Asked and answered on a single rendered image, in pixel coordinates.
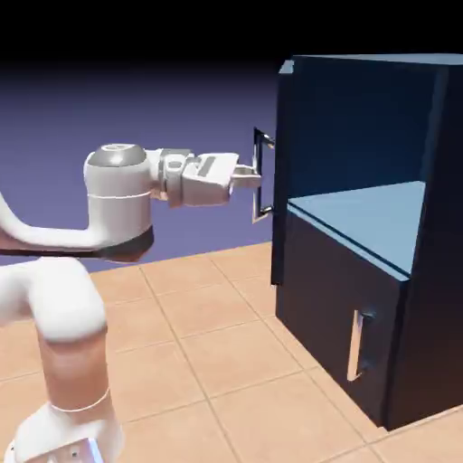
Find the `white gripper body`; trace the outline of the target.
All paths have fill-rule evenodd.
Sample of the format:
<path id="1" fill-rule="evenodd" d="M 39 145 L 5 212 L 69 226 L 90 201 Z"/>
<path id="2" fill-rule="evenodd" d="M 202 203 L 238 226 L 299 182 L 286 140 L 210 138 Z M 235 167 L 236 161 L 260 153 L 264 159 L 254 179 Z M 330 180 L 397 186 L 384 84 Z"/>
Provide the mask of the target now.
<path id="1" fill-rule="evenodd" d="M 181 174 L 182 205 L 214 206 L 230 200 L 235 153 L 206 153 L 189 162 Z"/>

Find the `silver door handle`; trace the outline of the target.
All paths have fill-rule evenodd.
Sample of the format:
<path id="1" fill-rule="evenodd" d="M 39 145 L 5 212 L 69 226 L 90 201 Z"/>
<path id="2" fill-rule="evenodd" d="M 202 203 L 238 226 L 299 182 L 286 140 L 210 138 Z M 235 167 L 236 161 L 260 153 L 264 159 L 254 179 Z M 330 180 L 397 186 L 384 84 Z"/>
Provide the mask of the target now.
<path id="1" fill-rule="evenodd" d="M 269 149 L 275 148 L 275 141 L 272 137 L 265 134 L 258 128 L 253 129 L 253 156 L 252 156 L 252 166 L 255 174 L 262 180 L 262 157 L 263 157 L 263 148 L 267 147 Z M 252 203 L 252 222 L 257 223 L 260 220 L 264 219 L 270 213 L 272 213 L 273 206 L 263 206 L 262 205 L 262 186 L 259 183 L 253 193 L 253 203 Z"/>

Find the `dark blue hinged cabinet door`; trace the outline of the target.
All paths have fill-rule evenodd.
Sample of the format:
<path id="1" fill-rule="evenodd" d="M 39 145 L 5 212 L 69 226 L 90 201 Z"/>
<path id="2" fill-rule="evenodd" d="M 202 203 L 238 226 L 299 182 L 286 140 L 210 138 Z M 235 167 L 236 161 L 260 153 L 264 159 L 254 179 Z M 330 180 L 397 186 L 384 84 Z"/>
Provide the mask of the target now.
<path id="1" fill-rule="evenodd" d="M 294 61 L 285 60 L 278 75 L 278 95 L 275 130 L 275 171 L 272 208 L 271 284 L 281 285 L 283 280 L 285 220 L 287 201 L 287 117 L 290 116 L 290 95 Z"/>

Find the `dark blue cabinet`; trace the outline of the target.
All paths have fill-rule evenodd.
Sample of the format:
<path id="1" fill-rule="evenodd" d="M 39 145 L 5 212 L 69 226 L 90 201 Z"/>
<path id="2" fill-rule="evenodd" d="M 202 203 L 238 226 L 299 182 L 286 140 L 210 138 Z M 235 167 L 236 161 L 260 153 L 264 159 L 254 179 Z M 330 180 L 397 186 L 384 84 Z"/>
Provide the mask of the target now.
<path id="1" fill-rule="evenodd" d="M 407 278 L 387 430 L 463 405 L 463 55 L 291 60 L 285 242 L 294 212 Z"/>

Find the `dark blue closed cabinet door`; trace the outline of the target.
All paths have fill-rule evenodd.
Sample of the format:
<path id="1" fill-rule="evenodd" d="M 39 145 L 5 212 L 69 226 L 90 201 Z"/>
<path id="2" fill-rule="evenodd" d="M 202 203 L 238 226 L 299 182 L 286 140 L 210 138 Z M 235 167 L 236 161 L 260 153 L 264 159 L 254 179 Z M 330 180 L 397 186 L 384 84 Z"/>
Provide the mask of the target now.
<path id="1" fill-rule="evenodd" d="M 389 429 L 396 322 L 407 278 L 294 212 L 287 214 L 283 267 L 278 319 L 376 425 Z M 355 310 L 375 313 L 363 338 L 372 367 L 350 383 L 346 370 Z"/>

